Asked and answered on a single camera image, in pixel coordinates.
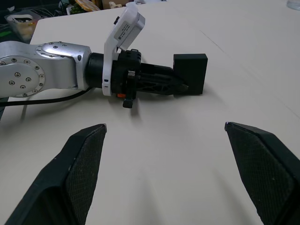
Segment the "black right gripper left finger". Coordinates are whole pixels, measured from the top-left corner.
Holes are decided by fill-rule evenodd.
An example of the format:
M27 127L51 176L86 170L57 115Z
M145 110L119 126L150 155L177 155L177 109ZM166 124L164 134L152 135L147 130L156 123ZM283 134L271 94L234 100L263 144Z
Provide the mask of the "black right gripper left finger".
M90 210L106 124L71 135L37 175L7 225L83 225Z

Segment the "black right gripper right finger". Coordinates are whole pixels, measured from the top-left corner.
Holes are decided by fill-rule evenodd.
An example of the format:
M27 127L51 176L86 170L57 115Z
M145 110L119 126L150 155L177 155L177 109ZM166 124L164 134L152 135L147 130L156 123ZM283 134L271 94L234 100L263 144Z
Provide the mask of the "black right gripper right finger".
M300 161L272 133L225 124L242 183L265 225L300 223Z

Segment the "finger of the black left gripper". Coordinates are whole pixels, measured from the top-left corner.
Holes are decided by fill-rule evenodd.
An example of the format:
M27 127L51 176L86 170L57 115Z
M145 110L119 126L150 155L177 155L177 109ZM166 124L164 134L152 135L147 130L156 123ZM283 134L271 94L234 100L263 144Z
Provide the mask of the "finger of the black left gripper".
M142 63L140 67L142 75L170 75L174 76L174 70L171 67Z
M159 95L181 94L187 90L185 82L174 75L142 73L136 83L136 91Z

